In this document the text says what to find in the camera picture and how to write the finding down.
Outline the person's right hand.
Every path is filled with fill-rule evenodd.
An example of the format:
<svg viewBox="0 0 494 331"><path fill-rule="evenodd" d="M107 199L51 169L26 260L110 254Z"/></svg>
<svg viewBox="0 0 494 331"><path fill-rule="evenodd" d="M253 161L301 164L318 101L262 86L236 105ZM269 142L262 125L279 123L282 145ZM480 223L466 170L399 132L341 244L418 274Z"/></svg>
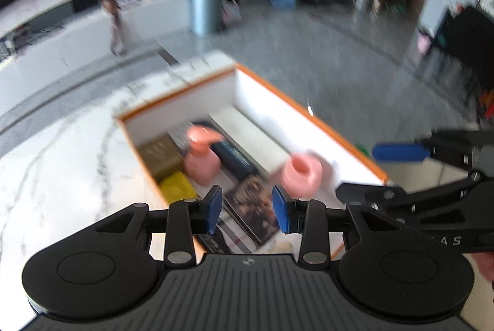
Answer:
<svg viewBox="0 0 494 331"><path fill-rule="evenodd" d="M494 282L494 253L482 252L471 254L481 275L489 282Z"/></svg>

